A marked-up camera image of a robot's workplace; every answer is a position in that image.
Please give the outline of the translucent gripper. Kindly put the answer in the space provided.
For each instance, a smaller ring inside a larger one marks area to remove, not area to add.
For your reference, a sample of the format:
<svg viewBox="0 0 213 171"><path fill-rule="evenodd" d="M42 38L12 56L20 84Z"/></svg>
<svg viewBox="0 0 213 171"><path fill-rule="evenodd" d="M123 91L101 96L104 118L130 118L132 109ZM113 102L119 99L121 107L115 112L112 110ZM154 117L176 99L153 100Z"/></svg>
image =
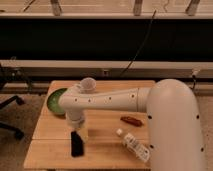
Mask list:
<svg viewBox="0 0 213 171"><path fill-rule="evenodd" d="M76 131L84 143L88 141L88 138L89 138L88 127L85 121L80 121L80 122L71 121L70 126L71 126L71 130Z"/></svg>

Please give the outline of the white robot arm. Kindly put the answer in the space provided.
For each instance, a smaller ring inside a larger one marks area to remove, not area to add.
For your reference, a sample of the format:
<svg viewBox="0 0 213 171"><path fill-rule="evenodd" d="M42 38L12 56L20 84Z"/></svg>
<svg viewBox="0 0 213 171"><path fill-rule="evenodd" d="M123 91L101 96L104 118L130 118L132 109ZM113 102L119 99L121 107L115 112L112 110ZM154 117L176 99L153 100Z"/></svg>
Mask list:
<svg viewBox="0 0 213 171"><path fill-rule="evenodd" d="M200 112L193 91L176 79L151 88L83 94L74 85L59 98L73 128L84 123L84 111L118 110L148 115L151 171L206 171Z"/></svg>

